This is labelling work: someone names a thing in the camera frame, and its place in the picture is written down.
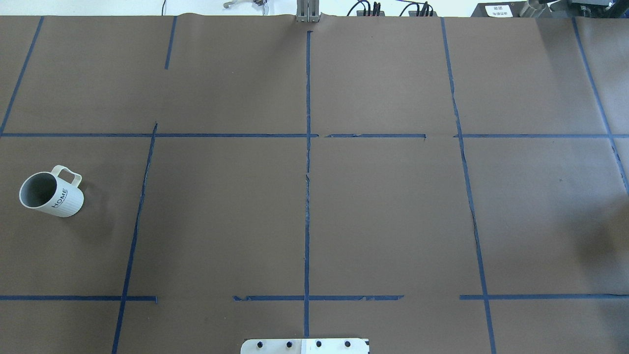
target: blue tape line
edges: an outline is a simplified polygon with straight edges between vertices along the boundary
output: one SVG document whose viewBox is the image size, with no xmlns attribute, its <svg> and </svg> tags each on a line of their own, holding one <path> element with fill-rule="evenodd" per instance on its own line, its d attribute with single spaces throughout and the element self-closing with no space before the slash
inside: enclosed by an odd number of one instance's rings
<svg viewBox="0 0 629 354">
<path fill-rule="evenodd" d="M 135 227 L 133 228 L 133 239 L 131 241 L 131 250 L 129 251 L 129 261 L 126 265 L 125 285 L 122 289 L 122 299 L 120 300 L 120 309 L 118 311 L 118 322 L 116 323 L 116 334 L 114 335 L 114 344 L 111 349 L 111 353 L 115 354 L 118 351 L 118 341 L 120 340 L 120 330 L 122 329 L 122 319 L 125 315 L 125 303 L 127 300 L 127 293 L 129 291 L 129 279 L 131 278 L 131 268 L 133 266 L 133 255 L 135 254 L 135 245 L 138 241 L 138 231 L 140 229 L 140 216 L 142 214 L 142 207 L 144 206 L 144 197 L 147 190 L 148 169 L 151 167 L 151 159 L 153 158 L 153 148 L 155 147 L 155 134 L 157 133 L 157 123 L 153 127 L 153 137 L 151 138 L 151 144 L 148 148 L 147 166 L 144 170 L 144 180 L 142 181 L 142 192 L 140 193 L 140 203 L 138 204 L 138 213 L 135 216 Z"/>
<path fill-rule="evenodd" d="M 122 296 L 100 295 L 0 295 L 0 301 L 120 301 Z M 157 296 L 129 296 L 127 301 L 151 301 L 157 303 Z"/>
<path fill-rule="evenodd" d="M 426 134 L 330 134 L 326 138 L 426 138 Z"/>
<path fill-rule="evenodd" d="M 127 301 L 150 301 L 157 303 L 157 296 L 127 296 Z"/>
<path fill-rule="evenodd" d="M 604 134 L 463 134 L 463 138 L 607 139 Z"/>
<path fill-rule="evenodd" d="M 172 51 L 172 41 L 175 39 L 175 27 L 177 26 L 177 16 L 172 18 L 172 28 L 170 29 L 170 41 L 168 42 L 168 53 L 166 54 L 166 64 L 164 69 L 168 70 L 170 65 L 170 52 Z"/>
<path fill-rule="evenodd" d="M 246 296 L 244 299 L 241 297 L 233 296 L 234 301 L 303 301 L 302 295 L 251 295 Z"/>
<path fill-rule="evenodd" d="M 306 33 L 306 222 L 304 230 L 304 338 L 310 337 L 310 41 Z"/>
<path fill-rule="evenodd" d="M 44 138 L 150 138 L 153 134 L 134 133 L 6 133 L 5 137 L 44 137 Z M 160 133 L 158 138 L 305 138 L 307 134 L 257 134 L 257 133 Z"/>
<path fill-rule="evenodd" d="M 312 301 L 397 301 L 404 295 L 311 295 Z"/>
<path fill-rule="evenodd" d="M 616 158 L 616 164 L 618 165 L 618 169 L 620 170 L 620 176 L 625 184 L 625 191 L 629 194 L 629 181 L 627 181 L 625 168 L 623 167 L 623 162 L 620 160 L 620 155 L 618 154 L 618 148 L 616 147 L 616 142 L 611 134 L 610 123 L 607 120 L 607 114 L 605 114 L 605 109 L 603 109 L 603 104 L 601 103 L 601 97 L 598 94 L 598 89 L 596 88 L 596 84 L 594 83 L 594 78 L 592 77 L 592 71 L 590 71 L 589 63 L 587 62 L 587 57 L 585 51 L 583 51 L 583 43 L 581 42 L 581 36 L 579 34 L 579 28 L 577 27 L 577 21 L 573 17 L 572 18 L 572 27 L 574 28 L 574 35 L 577 38 L 577 44 L 579 45 L 579 51 L 581 53 L 581 58 L 583 59 L 583 64 L 586 67 L 587 78 L 590 81 L 590 85 L 592 86 L 592 91 L 594 91 L 594 97 L 596 98 L 596 105 L 598 106 L 599 112 L 601 112 L 601 117 L 603 118 L 603 124 L 605 126 L 605 131 L 607 132 L 607 136 L 610 139 L 611 149 L 614 152 L 614 157 Z"/>
<path fill-rule="evenodd" d="M 469 203 L 470 212 L 472 213 L 472 221 L 474 223 L 474 239 L 476 240 L 476 258 L 478 260 L 478 269 L 481 276 L 481 288 L 483 296 L 487 296 L 487 281 L 485 279 L 485 269 L 482 262 L 481 253 L 481 240 L 478 235 L 478 226 L 476 223 L 476 211 L 474 208 L 474 197 L 472 196 L 472 185 L 470 183 L 469 172 L 467 169 L 467 160 L 465 158 L 465 145 L 463 142 L 463 132 L 461 128 L 461 120 L 459 116 L 459 108 L 457 106 L 457 100 L 454 95 L 454 76 L 452 75 L 452 62 L 450 61 L 450 49 L 448 48 L 448 36 L 445 30 L 445 20 L 441 18 L 441 30 L 443 34 L 443 48 L 445 50 L 445 60 L 448 66 L 448 76 L 450 78 L 450 93 L 452 95 L 452 107 L 454 109 L 454 115 L 457 119 L 457 133 L 459 135 L 459 147 L 461 150 L 461 161 L 463 162 L 463 174 L 465 176 L 465 187 L 467 188 L 467 201 Z M 487 332 L 489 334 L 489 346 L 491 353 L 496 354 L 496 341 L 494 339 L 494 326 L 491 321 L 491 310 L 489 308 L 489 299 L 484 299 L 485 304 L 485 317 L 487 319 Z"/>
<path fill-rule="evenodd" d="M 560 299 L 623 299 L 629 294 L 502 294 L 502 295 L 461 295 L 461 300 L 560 300 Z"/>
<path fill-rule="evenodd" d="M 19 72 L 18 82 L 15 84 L 15 88 L 13 88 L 13 94 L 11 95 L 11 99 L 9 100 L 9 105 L 6 107 L 4 119 L 2 120 L 2 125 L 0 125 L 0 137 L 3 136 L 6 122 L 9 120 L 9 116 L 11 115 L 11 109 L 13 109 L 15 97 L 18 95 L 19 86 L 21 85 L 22 78 L 24 78 L 24 73 L 26 72 L 26 66 L 28 65 L 28 61 L 31 59 L 31 54 L 33 53 L 33 49 L 35 48 L 35 42 L 37 41 L 37 37 L 39 37 L 40 30 L 42 29 L 42 23 L 43 16 L 40 17 L 39 24 L 37 24 L 37 29 L 35 30 L 35 34 L 33 35 L 33 41 L 31 42 L 31 46 L 28 49 L 28 53 L 26 54 L 26 59 L 24 59 L 24 64 L 22 64 L 22 70 Z"/>
<path fill-rule="evenodd" d="M 310 295 L 309 301 L 397 301 L 404 295 Z M 233 296 L 239 301 L 303 301 L 301 295 L 249 295 L 245 298 Z"/>
</svg>

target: mug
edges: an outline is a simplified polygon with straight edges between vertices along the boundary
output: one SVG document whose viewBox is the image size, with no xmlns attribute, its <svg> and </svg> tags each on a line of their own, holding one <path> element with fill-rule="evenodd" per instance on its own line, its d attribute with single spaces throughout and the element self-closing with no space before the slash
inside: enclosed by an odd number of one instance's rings
<svg viewBox="0 0 629 354">
<path fill-rule="evenodd" d="M 58 177 L 63 170 L 74 175 L 72 183 Z M 56 165 L 51 172 L 39 172 L 27 178 L 19 189 L 19 201 L 29 209 L 46 214 L 72 216 L 83 206 L 83 192 L 78 188 L 81 179 L 80 174 Z"/>
</svg>

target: black cable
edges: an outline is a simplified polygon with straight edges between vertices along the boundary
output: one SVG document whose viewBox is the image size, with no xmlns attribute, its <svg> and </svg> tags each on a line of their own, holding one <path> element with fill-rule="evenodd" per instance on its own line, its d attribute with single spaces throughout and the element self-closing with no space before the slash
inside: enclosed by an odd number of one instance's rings
<svg viewBox="0 0 629 354">
<path fill-rule="evenodd" d="M 363 10 L 363 16 L 365 16 L 366 14 L 364 13 L 364 11 L 366 11 L 366 10 L 367 10 L 367 8 L 365 7 L 365 4 L 364 4 L 364 3 L 367 3 L 367 5 L 369 5 L 369 12 L 371 12 L 371 4 L 369 4 L 369 2 L 368 2 L 367 0 L 358 0 L 358 1 L 354 4 L 354 6 L 352 6 L 352 8 L 350 9 L 350 11 L 348 11 L 347 16 L 349 16 L 349 15 L 350 15 L 350 13 L 352 13 L 352 10 L 353 10 L 356 6 L 358 6 L 358 4 L 362 4 L 362 7 L 364 8 L 364 10 Z"/>
<path fill-rule="evenodd" d="M 424 6 L 421 7 L 420 16 L 421 17 L 426 17 L 427 14 L 428 14 L 428 2 L 425 2 Z"/>
<path fill-rule="evenodd" d="M 435 12 L 435 9 L 432 7 L 432 5 L 428 4 L 428 2 L 425 3 L 418 3 L 417 1 L 410 1 L 410 0 L 397 0 L 397 1 L 401 1 L 403 3 L 409 3 L 408 5 L 406 5 L 406 7 L 402 10 L 402 12 L 399 14 L 400 16 L 402 16 L 404 14 L 404 11 L 406 11 L 406 9 L 408 9 L 409 6 L 411 5 L 416 5 L 417 6 L 417 13 L 415 14 L 415 16 L 419 16 L 421 9 L 420 9 L 420 5 L 426 6 L 428 5 L 428 9 L 426 9 L 425 14 L 422 16 L 428 16 L 428 10 L 430 10 L 430 16 L 432 16 L 432 14 Z"/>
<path fill-rule="evenodd" d="M 410 4 L 406 5 L 406 7 L 402 10 L 402 12 L 399 14 L 398 17 L 401 17 L 404 14 L 404 11 L 406 11 L 406 9 L 408 9 L 409 6 L 412 6 L 412 5 L 417 5 L 417 13 L 420 13 L 420 4 L 419 3 L 410 3 Z"/>
</svg>

